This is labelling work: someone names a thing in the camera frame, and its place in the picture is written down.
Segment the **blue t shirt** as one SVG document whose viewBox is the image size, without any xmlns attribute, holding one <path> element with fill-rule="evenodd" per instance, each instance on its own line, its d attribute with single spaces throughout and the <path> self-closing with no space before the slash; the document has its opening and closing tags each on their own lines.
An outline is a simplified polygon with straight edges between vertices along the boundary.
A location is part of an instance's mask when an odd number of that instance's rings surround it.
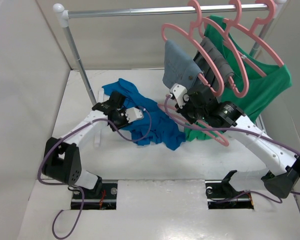
<svg viewBox="0 0 300 240">
<path fill-rule="evenodd" d="M 185 133 L 181 132 L 178 125 L 159 109 L 157 102 L 141 95 L 133 83 L 119 78 L 118 81 L 106 84 L 102 88 L 104 94 L 108 96 L 112 92 L 124 95 L 126 99 L 123 105 L 126 108 L 141 106 L 148 111 L 143 119 L 122 128 L 130 132 L 137 145 L 164 143 L 168 149 L 174 151 L 186 141 Z"/>
</svg>

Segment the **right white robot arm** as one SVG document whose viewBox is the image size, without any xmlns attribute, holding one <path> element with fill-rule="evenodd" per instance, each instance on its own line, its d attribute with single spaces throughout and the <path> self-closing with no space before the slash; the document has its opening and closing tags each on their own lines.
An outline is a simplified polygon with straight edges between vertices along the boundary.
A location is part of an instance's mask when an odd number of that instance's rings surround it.
<svg viewBox="0 0 300 240">
<path fill-rule="evenodd" d="M 231 101 L 220 102 L 206 85 L 187 89 L 176 83 L 169 92 L 176 101 L 176 112 L 190 124 L 203 120 L 262 160 L 268 168 L 261 178 L 264 187 L 278 198 L 288 197 L 300 178 L 300 152 L 271 139 L 242 109 Z"/>
</svg>

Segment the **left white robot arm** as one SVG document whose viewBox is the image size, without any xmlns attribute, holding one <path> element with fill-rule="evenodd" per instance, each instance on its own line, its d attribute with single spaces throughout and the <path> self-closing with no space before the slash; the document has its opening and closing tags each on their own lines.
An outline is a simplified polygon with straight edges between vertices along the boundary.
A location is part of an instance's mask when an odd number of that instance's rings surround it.
<svg viewBox="0 0 300 240">
<path fill-rule="evenodd" d="M 39 173 L 62 184 L 80 187 L 90 198 L 102 191 L 102 178 L 82 167 L 80 148 L 106 127 L 113 131 L 128 125 L 124 102 L 126 97 L 114 91 L 107 101 L 99 102 L 69 133 L 47 140 Z"/>
</svg>

